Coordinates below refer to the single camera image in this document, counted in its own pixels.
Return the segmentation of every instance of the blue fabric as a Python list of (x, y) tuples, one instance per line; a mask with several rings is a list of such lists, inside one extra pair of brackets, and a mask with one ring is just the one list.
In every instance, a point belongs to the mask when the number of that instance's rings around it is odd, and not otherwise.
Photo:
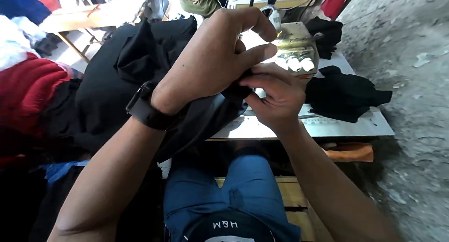
[(45, 178), (47, 179), (47, 186), (51, 186), (55, 181), (57, 181), (62, 176), (66, 175), (67, 172), (73, 166), (86, 166), (90, 160), (85, 161), (71, 161), (64, 163), (53, 163), (48, 165), (42, 165), (40, 168), (46, 170)]
[(38, 0), (0, 0), (0, 14), (9, 19), (26, 16), (30, 21), (39, 25), (51, 12)]
[(164, 220), (171, 241), (186, 241), (184, 236), (190, 235), (202, 215), (222, 210), (238, 210), (258, 218), (276, 241), (301, 239), (301, 229), (287, 221), (281, 192), (264, 157), (237, 157), (222, 188), (204, 164), (195, 159), (173, 159), (164, 196)]

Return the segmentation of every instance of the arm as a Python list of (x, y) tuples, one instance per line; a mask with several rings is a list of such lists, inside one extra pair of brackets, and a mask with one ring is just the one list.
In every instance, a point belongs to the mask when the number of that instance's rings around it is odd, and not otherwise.
[[(176, 114), (189, 101), (223, 91), (246, 69), (276, 54), (274, 45), (265, 44), (236, 55), (237, 47), (242, 50), (238, 36), (248, 29), (267, 41), (276, 38), (274, 27), (257, 8), (217, 11), (192, 37), (149, 103), (162, 113)], [(83, 169), (48, 240), (113, 240), (119, 217), (164, 136), (164, 131), (131, 117)]]
[(251, 94), (246, 102), (286, 149), (307, 199), (336, 241), (397, 241), (387, 219), (332, 162), (298, 120), (305, 101), (304, 85), (276, 66), (260, 64), (260, 74), (241, 85), (263, 88), (267, 97)]

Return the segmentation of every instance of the blue shorts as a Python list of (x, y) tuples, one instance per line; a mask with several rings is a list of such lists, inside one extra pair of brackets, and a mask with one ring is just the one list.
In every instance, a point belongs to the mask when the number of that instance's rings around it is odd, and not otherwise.
[(281, 192), (268, 161), (244, 154), (232, 161), (223, 187), (204, 164), (173, 159), (164, 195), (164, 221), (171, 241), (186, 241), (204, 214), (239, 210), (263, 222), (279, 242), (298, 242), (301, 229), (287, 221)]

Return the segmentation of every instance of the right hand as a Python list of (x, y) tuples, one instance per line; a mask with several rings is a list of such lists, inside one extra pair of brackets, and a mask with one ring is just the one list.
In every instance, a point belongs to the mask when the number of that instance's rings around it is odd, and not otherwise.
[(275, 63), (258, 64), (251, 71), (254, 75), (241, 80), (240, 85), (262, 88), (267, 94), (261, 99), (253, 92), (245, 98), (257, 119), (278, 137), (299, 130), (298, 113), (306, 98), (303, 80)]

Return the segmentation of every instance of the hand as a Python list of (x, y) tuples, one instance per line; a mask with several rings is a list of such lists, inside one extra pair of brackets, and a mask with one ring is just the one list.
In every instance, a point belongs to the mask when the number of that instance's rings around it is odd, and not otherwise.
[(245, 50), (238, 38), (249, 29), (265, 41), (277, 36), (270, 21), (255, 7), (216, 11), (199, 27), (156, 86), (151, 104), (162, 113), (175, 114), (190, 101), (218, 94), (245, 70), (273, 57), (278, 51), (273, 44)]
[(253, 92), (245, 99), (257, 119), (278, 137), (299, 130), (298, 113), (306, 99), (303, 80), (275, 63), (258, 64), (251, 70), (254, 75), (241, 80), (240, 85), (262, 88), (267, 94), (261, 99)]

